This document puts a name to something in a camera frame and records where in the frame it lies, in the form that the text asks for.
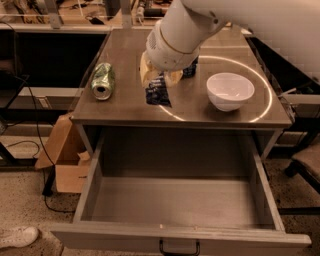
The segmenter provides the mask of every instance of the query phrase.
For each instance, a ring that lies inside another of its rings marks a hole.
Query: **table top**
[[[225,28],[200,50],[196,75],[168,88],[171,107],[149,105],[141,86],[139,65],[149,29],[114,29],[97,64],[110,63],[115,71],[113,95],[97,100],[87,85],[72,121],[83,125],[183,128],[279,129],[291,121],[268,83],[239,27]],[[207,79],[221,72],[247,77],[255,86],[253,97],[232,112],[218,110],[209,100]]]

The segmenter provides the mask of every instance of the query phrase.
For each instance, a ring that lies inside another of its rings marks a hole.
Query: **silver can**
[[[109,99],[114,91],[115,73],[111,64],[100,63],[93,71],[91,90],[98,100]]]

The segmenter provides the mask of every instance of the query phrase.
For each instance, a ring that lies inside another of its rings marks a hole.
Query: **speckled floor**
[[[9,128],[0,136],[4,145],[21,140],[38,138],[34,132],[21,134],[20,127]],[[15,157],[28,158],[36,153],[37,148],[32,143],[22,143],[9,147]],[[265,168],[270,178],[270,186],[278,207],[320,206],[320,195],[317,194],[300,177],[288,178],[283,169],[289,164],[288,159],[268,159]],[[50,228],[53,223],[70,223],[72,213],[60,213],[49,210],[41,195],[44,186],[43,173],[33,167],[7,168],[0,167],[0,220],[1,226],[9,228],[20,225],[36,226],[40,230],[39,238],[30,246],[24,248],[0,249],[0,256],[133,256],[140,253],[109,252],[96,250],[68,249],[55,238]],[[58,194],[47,198],[49,207],[58,210],[74,210],[79,195]],[[308,234],[313,242],[312,247],[299,252],[299,256],[320,255],[320,216],[282,216],[287,233]]]

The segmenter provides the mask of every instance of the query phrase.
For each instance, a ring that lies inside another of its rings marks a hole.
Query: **drawer handle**
[[[196,246],[197,246],[197,251],[195,253],[185,254],[185,253],[166,252],[163,250],[162,240],[160,240],[160,244],[159,244],[160,252],[163,256],[198,256],[200,254],[200,242],[197,242]]]

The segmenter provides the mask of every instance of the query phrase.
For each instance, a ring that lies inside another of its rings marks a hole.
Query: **white sneaker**
[[[39,230],[35,227],[0,229],[0,248],[28,246],[37,239],[38,235]]]

